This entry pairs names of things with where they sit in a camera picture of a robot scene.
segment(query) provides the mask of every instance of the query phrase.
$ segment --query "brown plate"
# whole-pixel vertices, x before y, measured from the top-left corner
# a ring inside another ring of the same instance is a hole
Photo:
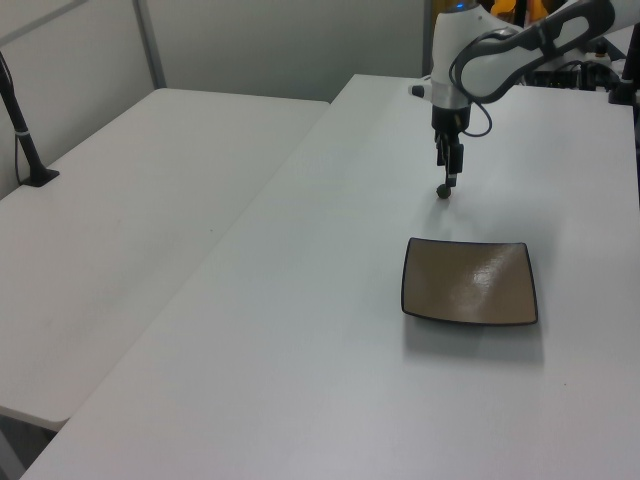
[[[402,274],[402,311],[473,325],[536,323],[527,246],[410,239]]]

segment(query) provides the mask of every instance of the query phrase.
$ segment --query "yellow object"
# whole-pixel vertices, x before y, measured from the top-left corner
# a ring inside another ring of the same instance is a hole
[[[529,0],[527,8],[529,10],[529,22],[537,22],[549,15],[542,4],[542,0]]]
[[[507,22],[512,22],[515,9],[516,0],[496,0],[496,3],[491,7],[491,14]],[[529,13],[529,23],[537,22],[549,15],[542,4],[542,0],[529,0],[527,2],[527,11]]]
[[[515,9],[516,0],[496,0],[496,3],[491,7],[491,15],[506,20],[513,17]]]

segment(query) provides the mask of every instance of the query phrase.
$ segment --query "white wall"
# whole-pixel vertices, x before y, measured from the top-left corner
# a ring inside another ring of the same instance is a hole
[[[0,50],[45,165],[153,90],[132,0],[89,0]],[[20,167],[24,178],[24,159]],[[16,186],[13,126],[0,102],[0,198]]]
[[[331,101],[355,73],[422,73],[424,0],[142,2],[169,87]]]
[[[81,0],[2,0],[0,45],[7,37],[18,36],[30,25],[77,3]]]

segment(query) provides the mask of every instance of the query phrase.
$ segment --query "table surface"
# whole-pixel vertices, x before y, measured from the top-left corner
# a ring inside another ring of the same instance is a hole
[[[0,202],[0,414],[59,429],[328,105],[158,90]]]
[[[514,88],[441,201],[410,84],[349,83],[25,480],[640,476],[631,109]],[[540,322],[405,316],[410,237],[526,242]]]

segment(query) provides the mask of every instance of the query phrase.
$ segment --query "black cable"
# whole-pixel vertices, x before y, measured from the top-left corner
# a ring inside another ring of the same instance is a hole
[[[569,69],[569,75],[572,75],[573,73],[573,69],[579,66],[582,66],[584,62],[580,61],[580,60],[571,60],[570,62],[567,62],[563,65],[560,65],[558,68],[556,68],[555,70],[553,70],[550,74],[549,74],[549,80],[547,80],[547,85],[546,88],[551,87],[551,82],[553,82],[554,77],[556,76],[556,74],[558,72],[560,72],[560,70],[567,68],[567,67],[571,67],[571,69]]]
[[[0,63],[2,64],[2,68],[5,72],[7,72],[7,77],[9,78],[9,84],[11,85],[11,89],[13,90],[13,77],[11,76],[11,70],[9,70],[9,66],[7,65],[2,52],[0,52]]]
[[[487,121],[489,122],[489,126],[487,127],[487,130],[483,133],[469,133],[467,131],[464,131],[462,133],[464,133],[467,137],[472,137],[472,138],[480,138],[480,137],[487,136],[489,135],[489,132],[491,132],[491,130],[493,129],[493,120],[491,118],[491,115],[489,115],[489,112],[487,111],[486,108],[484,108],[483,105],[480,105],[478,102],[475,102],[475,101],[473,103],[475,103],[478,106],[478,108],[482,110],[482,113],[485,114],[485,116],[487,117]]]
[[[6,72],[7,78],[9,79],[9,85],[11,86],[11,90],[14,90],[13,86],[13,77],[11,76],[11,70],[9,70],[9,66],[7,65],[7,61],[4,59],[2,52],[0,52],[0,67]],[[22,181],[20,181],[20,172],[18,171],[18,134],[14,134],[14,167],[16,171],[16,180],[18,181],[18,185],[22,185]]]
[[[456,57],[456,59],[453,61],[453,63],[449,67],[449,81],[451,82],[451,84],[454,87],[456,87],[458,90],[460,90],[460,92],[462,92],[462,94],[465,97],[467,97],[467,100],[469,101],[469,103],[475,103],[478,106],[478,108],[480,110],[482,110],[482,113],[485,114],[485,116],[487,117],[487,121],[489,122],[489,126],[482,133],[468,133],[466,130],[463,131],[462,133],[464,135],[466,135],[467,137],[472,137],[472,138],[486,137],[487,135],[489,135],[489,133],[491,133],[491,130],[493,130],[493,119],[491,118],[491,115],[489,115],[489,112],[487,111],[487,109],[484,108],[482,105],[480,105],[479,102],[477,102],[474,99],[472,99],[471,95],[469,95],[469,92],[467,92],[462,85],[458,85],[458,83],[453,78],[453,67],[455,66],[457,60],[458,60],[458,58]]]
[[[18,171],[18,135],[14,135],[15,137],[15,160],[14,160],[14,165],[15,165],[15,169],[16,169],[16,180],[18,181],[18,185],[22,185],[22,182],[20,181],[20,172]]]
[[[616,84],[616,80],[615,79],[611,79],[611,75],[613,74],[613,76],[617,79],[617,82],[620,82],[620,75],[618,75],[618,73],[612,69],[610,66],[602,64],[600,62],[596,62],[593,60],[587,60],[585,62],[583,62],[582,64],[583,67],[586,68],[586,72],[585,74],[588,75],[589,73],[589,66],[593,66],[593,67],[600,67],[601,69],[604,69],[607,71],[607,75],[604,75],[604,73],[602,74],[602,83],[598,82],[598,73],[596,71],[595,77],[594,77],[594,85],[597,86],[603,86],[604,89],[608,92],[611,90],[612,86]]]

